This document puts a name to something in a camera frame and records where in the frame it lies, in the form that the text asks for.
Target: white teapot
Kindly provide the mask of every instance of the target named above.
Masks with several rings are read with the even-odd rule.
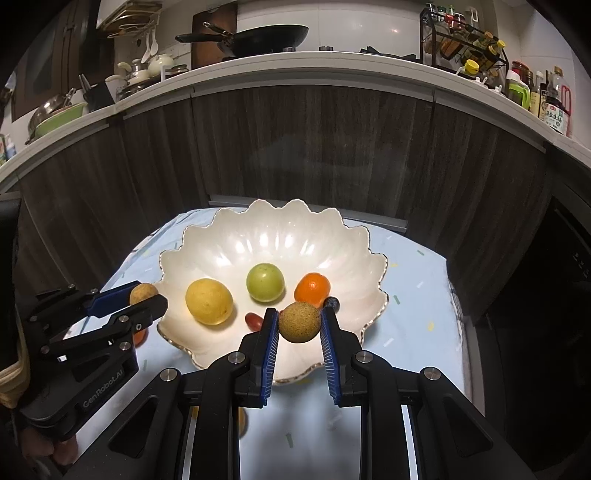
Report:
[[[155,55],[150,59],[150,62],[148,63],[148,74],[150,74],[150,77],[156,77],[160,75],[161,67],[171,67],[173,65],[174,60],[168,53],[164,53],[162,55]]]

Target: yellow fruit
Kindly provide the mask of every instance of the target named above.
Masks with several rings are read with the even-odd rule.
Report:
[[[158,289],[156,287],[151,283],[140,283],[129,293],[129,304],[135,305],[154,295],[158,295]]]
[[[279,333],[288,342],[309,342],[319,331],[320,312],[309,303],[294,302],[279,315]]]
[[[191,315],[205,325],[225,322],[234,308],[232,294],[223,283],[212,278],[200,278],[191,283],[185,294]]]
[[[193,407],[191,415],[196,419],[197,415],[199,415],[199,407]],[[242,407],[238,407],[238,429],[240,436],[244,435],[244,431],[246,430],[246,411]]]

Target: white ladle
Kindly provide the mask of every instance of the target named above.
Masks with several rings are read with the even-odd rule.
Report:
[[[142,63],[146,63],[150,57],[150,32],[146,33],[146,51],[142,57]]]
[[[150,55],[154,56],[158,53],[158,42],[156,41],[156,29],[152,30],[152,46],[150,47]]]

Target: light blue tablecloth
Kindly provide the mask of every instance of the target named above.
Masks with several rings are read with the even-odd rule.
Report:
[[[171,220],[130,253],[103,290],[133,280],[160,280],[160,252],[178,248],[187,225],[208,225],[216,211],[194,210]],[[361,225],[352,220],[345,223]],[[438,367],[464,392],[462,330],[452,305],[445,259],[401,235],[366,226],[371,250],[388,257],[382,289],[390,303],[366,332],[363,347],[399,368],[418,372],[429,365]],[[72,333],[99,328],[106,320],[91,317]],[[155,325],[137,357],[139,372],[78,433],[81,452],[163,368],[195,370],[189,356],[160,337]],[[404,417],[411,473],[416,478],[406,409]],[[358,479],[360,427],[359,408],[333,404],[323,368],[296,384],[274,387],[268,406],[248,410],[248,430],[240,444],[242,479]],[[188,478],[187,469],[184,477]]]

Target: wok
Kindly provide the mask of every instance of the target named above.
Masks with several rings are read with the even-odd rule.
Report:
[[[203,25],[217,34],[185,33],[177,35],[175,39],[181,43],[214,41],[228,56],[250,57],[297,47],[308,34],[308,27],[303,25],[268,25],[234,34],[209,22],[204,22]]]

